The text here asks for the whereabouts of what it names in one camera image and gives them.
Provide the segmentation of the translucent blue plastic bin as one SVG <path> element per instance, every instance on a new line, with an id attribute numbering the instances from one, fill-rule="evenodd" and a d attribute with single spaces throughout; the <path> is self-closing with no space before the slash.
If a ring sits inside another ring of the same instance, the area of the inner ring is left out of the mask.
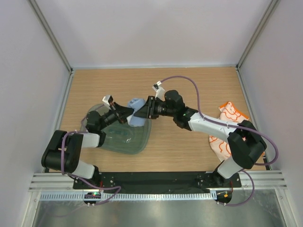
<path id="1" fill-rule="evenodd" d="M 133 109 L 133 113 L 139 110 L 145 103 L 144 99 L 133 99 L 126 107 Z M 87 115 L 81 121 L 83 136 L 83 148 L 102 148 L 105 150 L 124 153 L 128 155 L 138 154 L 147 145 L 152 123 L 144 118 L 132 117 L 131 124 L 114 122 L 105 125 L 103 114 L 109 111 L 102 104 L 89 109 Z"/>

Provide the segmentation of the orange and white towel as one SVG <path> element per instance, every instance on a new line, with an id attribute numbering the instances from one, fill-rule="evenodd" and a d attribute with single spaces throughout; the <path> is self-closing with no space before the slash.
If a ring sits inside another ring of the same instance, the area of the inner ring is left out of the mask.
<path id="1" fill-rule="evenodd" d="M 220 110 L 220 115 L 219 118 L 220 120 L 223 121 L 229 121 L 229 122 L 236 122 L 240 123 L 243 120 L 249 120 L 249 117 L 239 111 L 235 105 L 232 102 L 226 102 L 225 104 L 221 105 L 219 107 Z M 216 154 L 216 156 L 219 158 L 219 160 L 225 161 L 227 158 L 231 156 L 231 151 L 228 143 L 225 141 L 209 135 L 208 137 L 210 148 L 212 151 Z"/>

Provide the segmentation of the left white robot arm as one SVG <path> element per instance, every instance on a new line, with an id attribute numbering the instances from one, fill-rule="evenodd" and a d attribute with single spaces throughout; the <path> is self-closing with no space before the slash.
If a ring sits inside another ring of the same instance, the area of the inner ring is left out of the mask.
<path id="1" fill-rule="evenodd" d="M 103 115 L 96 110 L 86 115 L 84 131 L 56 130 L 42 155 L 42 166 L 60 171 L 62 175 L 71 174 L 74 178 L 84 179 L 88 188 L 96 189 L 101 182 L 98 167 L 81 161 L 81 150 L 102 147 L 106 138 L 103 130 L 115 122 L 126 123 L 127 117 L 133 113 L 134 109 L 112 102 Z"/>

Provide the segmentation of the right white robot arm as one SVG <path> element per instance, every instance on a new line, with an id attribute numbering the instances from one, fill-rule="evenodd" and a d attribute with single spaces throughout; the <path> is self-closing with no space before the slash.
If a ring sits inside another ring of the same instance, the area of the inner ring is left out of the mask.
<path id="1" fill-rule="evenodd" d="M 226 142 L 230 147 L 231 156 L 222 161 L 212 173 L 212 181 L 218 187 L 225 187 L 231 177 L 240 170 L 251 169 L 267 148 L 265 141 L 250 121 L 224 122 L 206 115 L 202 116 L 198 110 L 186 106 L 176 90 L 167 91 L 164 98 L 161 100 L 149 96 L 134 116 L 145 119 L 169 116 L 182 129 L 203 132 Z"/>

